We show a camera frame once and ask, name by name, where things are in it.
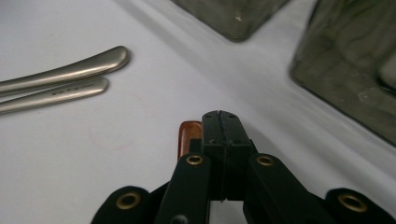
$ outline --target white table surface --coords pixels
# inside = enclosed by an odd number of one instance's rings
[[[313,4],[235,44],[165,0],[2,1],[0,80],[119,45],[133,59],[105,94],[0,117],[0,223],[90,223],[114,190],[158,188],[180,123],[220,109],[311,192],[355,189],[396,217],[396,149],[290,80]],[[246,223],[241,203],[214,203],[211,221]]]

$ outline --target silver cutlery handle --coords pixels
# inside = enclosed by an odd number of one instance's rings
[[[109,49],[91,58],[27,77],[0,82],[0,96],[64,84],[85,77],[92,77],[117,70],[130,60],[128,49],[123,46]]]
[[[52,90],[42,91],[0,103],[0,114],[94,96],[105,92],[107,86],[108,80],[104,77],[89,78]]]

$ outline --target brass eyelet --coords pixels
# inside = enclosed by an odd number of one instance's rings
[[[125,199],[131,198],[131,202],[125,202]],[[140,194],[137,192],[128,192],[122,194],[116,201],[116,206],[121,210],[128,210],[136,207],[140,203]]]
[[[367,211],[366,203],[352,194],[341,194],[338,196],[338,202],[349,210],[354,212],[363,213]]]

